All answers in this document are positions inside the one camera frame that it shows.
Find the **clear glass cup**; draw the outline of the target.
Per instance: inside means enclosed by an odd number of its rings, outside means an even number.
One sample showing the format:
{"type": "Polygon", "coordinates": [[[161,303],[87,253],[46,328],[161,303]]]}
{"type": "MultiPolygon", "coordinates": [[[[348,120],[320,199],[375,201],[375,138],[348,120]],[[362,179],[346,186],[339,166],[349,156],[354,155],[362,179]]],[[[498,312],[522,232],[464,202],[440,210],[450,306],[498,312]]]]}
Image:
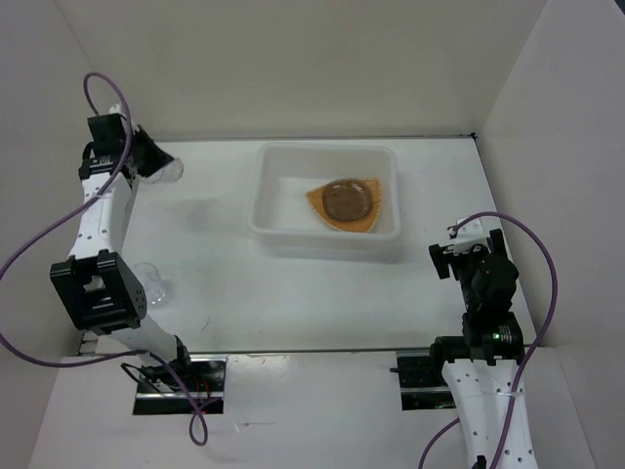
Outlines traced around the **clear glass cup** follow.
{"type": "Polygon", "coordinates": [[[161,306],[168,298],[167,284],[158,269],[151,263],[138,263],[133,272],[144,288],[151,306],[161,306]]]}
{"type": "Polygon", "coordinates": [[[182,178],[184,170],[185,166],[183,162],[179,158],[175,158],[151,176],[142,178],[142,182],[149,185],[175,183],[182,178]]]}

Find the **clear glass cup front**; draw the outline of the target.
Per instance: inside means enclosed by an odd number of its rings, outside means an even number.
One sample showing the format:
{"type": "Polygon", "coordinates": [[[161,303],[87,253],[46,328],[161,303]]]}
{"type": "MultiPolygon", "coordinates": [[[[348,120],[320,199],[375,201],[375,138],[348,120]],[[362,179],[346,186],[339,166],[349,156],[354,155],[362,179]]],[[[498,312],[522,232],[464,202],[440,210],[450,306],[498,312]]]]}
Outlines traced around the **clear glass cup front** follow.
{"type": "Polygon", "coordinates": [[[161,306],[168,298],[167,284],[158,269],[151,263],[138,263],[133,272],[144,288],[151,306],[161,306]]]}

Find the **woven bamboo fan tray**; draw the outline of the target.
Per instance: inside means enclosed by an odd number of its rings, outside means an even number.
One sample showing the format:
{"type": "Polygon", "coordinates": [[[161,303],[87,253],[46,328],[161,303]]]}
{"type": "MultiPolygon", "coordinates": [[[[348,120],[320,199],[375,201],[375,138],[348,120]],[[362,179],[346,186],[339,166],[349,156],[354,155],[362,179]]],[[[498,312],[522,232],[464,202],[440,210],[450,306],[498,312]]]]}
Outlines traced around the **woven bamboo fan tray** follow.
{"type": "Polygon", "coordinates": [[[344,178],[305,194],[318,218],[330,228],[347,233],[370,233],[382,210],[382,185],[378,179],[344,178]]]}

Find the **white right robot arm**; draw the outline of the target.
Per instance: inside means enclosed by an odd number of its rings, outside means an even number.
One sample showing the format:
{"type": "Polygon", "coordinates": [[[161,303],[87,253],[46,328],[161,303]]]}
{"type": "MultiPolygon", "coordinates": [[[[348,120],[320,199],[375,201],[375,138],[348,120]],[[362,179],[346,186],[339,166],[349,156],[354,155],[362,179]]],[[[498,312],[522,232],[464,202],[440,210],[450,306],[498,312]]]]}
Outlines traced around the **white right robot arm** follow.
{"type": "Polygon", "coordinates": [[[435,339],[428,372],[446,384],[456,406],[471,468],[534,468],[522,382],[525,356],[512,311],[519,272],[501,231],[463,223],[446,245],[429,252],[440,278],[454,277],[465,305],[462,332],[435,339]]]}

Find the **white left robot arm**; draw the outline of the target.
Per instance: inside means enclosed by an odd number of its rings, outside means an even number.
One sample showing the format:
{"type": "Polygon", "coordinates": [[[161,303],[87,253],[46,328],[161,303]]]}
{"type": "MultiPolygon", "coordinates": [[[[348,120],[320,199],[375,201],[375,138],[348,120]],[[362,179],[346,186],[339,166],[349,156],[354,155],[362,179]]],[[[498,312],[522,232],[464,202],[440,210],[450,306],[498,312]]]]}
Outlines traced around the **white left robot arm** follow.
{"type": "Polygon", "coordinates": [[[187,347],[148,313],[146,289],[121,251],[141,181],[176,182],[182,161],[161,149],[121,111],[88,120],[92,140],[78,175],[88,208],[66,260],[50,279],[74,326],[141,350],[150,382],[180,391],[194,378],[187,347]]]}

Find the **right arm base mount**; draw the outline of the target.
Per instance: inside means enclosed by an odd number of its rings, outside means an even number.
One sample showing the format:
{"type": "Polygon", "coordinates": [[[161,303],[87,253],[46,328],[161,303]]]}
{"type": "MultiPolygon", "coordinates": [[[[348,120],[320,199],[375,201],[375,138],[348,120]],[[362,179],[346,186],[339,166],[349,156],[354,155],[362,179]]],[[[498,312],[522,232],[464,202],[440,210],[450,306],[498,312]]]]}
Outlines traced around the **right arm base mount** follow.
{"type": "Polygon", "coordinates": [[[397,351],[390,373],[398,380],[403,411],[455,408],[448,386],[425,349],[397,351]]]}

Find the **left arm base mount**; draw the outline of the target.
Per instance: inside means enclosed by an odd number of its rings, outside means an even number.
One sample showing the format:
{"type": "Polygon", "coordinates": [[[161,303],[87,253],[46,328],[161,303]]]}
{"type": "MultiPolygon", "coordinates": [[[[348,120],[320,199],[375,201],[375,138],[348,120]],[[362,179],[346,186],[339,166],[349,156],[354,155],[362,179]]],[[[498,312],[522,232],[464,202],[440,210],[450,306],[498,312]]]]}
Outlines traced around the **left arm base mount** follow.
{"type": "MultiPolygon", "coordinates": [[[[225,356],[195,355],[190,368],[177,368],[182,382],[203,414],[222,414],[227,377],[225,356]]],[[[137,366],[123,362],[120,368],[135,382],[134,415],[193,414],[193,405],[179,383],[162,366],[137,366]]]]}

